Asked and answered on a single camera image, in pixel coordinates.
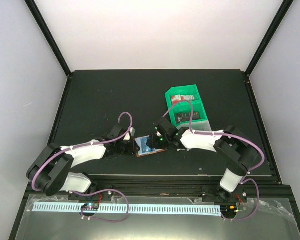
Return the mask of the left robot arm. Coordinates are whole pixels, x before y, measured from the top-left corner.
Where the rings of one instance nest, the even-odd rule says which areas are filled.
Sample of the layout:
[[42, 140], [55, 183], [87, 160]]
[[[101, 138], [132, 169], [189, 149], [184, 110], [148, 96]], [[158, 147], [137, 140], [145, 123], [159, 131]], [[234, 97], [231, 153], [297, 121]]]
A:
[[133, 155], [138, 151], [134, 140], [135, 129], [123, 128], [117, 123], [104, 137], [75, 146], [48, 144], [26, 172], [35, 191], [51, 197], [58, 192], [79, 192], [85, 199], [93, 199], [98, 192], [86, 173], [71, 169], [89, 161], [101, 160], [112, 155]]

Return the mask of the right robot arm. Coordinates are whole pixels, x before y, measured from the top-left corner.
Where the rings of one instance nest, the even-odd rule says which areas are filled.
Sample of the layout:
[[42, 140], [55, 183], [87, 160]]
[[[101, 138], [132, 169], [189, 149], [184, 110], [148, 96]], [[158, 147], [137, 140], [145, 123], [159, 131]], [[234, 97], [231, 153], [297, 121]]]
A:
[[146, 142], [151, 149], [198, 149], [222, 155], [227, 168], [220, 180], [217, 195], [224, 202], [230, 201], [248, 173], [262, 166], [266, 160], [261, 148], [233, 126], [218, 131], [194, 130], [190, 126], [178, 129], [162, 117], [154, 124], [154, 129], [156, 133], [151, 134]]

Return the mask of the white bin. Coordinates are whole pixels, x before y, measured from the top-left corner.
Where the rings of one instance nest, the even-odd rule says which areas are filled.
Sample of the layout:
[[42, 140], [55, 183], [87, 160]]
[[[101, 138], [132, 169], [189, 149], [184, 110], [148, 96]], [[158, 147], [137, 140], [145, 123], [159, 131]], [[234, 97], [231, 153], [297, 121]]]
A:
[[[181, 128], [189, 128], [189, 121], [182, 122], [176, 128], [180, 130]], [[211, 132], [212, 128], [210, 122], [208, 120], [199, 120], [199, 121], [192, 121], [191, 128], [196, 131], [206, 131]]]

